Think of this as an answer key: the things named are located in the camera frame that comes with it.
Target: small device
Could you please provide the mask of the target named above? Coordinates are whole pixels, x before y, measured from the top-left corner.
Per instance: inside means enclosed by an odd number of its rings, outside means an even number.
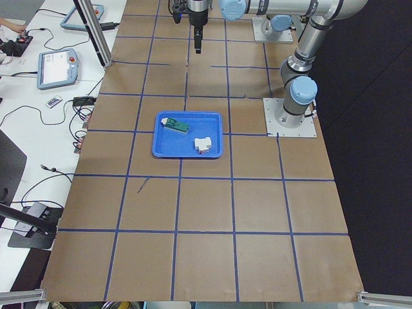
[[[93,5],[95,9],[95,14],[97,20],[100,20],[104,13],[104,6],[103,5]],[[76,7],[74,6],[70,12],[65,16],[65,18],[60,23],[60,26],[64,29],[70,30],[80,30],[86,31],[82,19],[80,18],[79,12],[77,11]]]
[[[0,50],[7,56],[21,57],[32,40],[33,37],[27,35],[26,31],[24,31],[16,38],[15,42],[11,40],[3,42],[0,40]]]
[[[46,106],[48,108],[54,108],[58,103],[62,102],[63,98],[60,95],[56,95],[47,101]]]
[[[73,48],[39,54],[37,88],[40,90],[72,85],[79,74],[79,60]]]
[[[163,118],[160,121],[165,127],[168,127],[169,129],[173,129],[176,131],[180,131],[183,133],[187,133],[189,130],[189,125],[185,124],[184,122],[177,121],[176,119],[173,118]]]

